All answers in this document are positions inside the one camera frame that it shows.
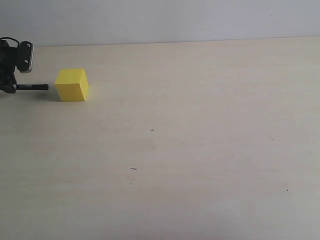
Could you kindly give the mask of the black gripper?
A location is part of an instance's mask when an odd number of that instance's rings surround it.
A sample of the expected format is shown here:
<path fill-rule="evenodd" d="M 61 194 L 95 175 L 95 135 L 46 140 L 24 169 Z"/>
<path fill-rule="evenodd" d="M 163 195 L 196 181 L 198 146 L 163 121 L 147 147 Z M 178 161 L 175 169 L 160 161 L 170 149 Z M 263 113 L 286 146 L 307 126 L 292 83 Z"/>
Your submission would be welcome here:
<path fill-rule="evenodd" d="M 0 40 L 0 90 L 7 94 L 15 94 L 17 84 L 15 77 L 17 48 L 9 46 L 6 39 Z"/>

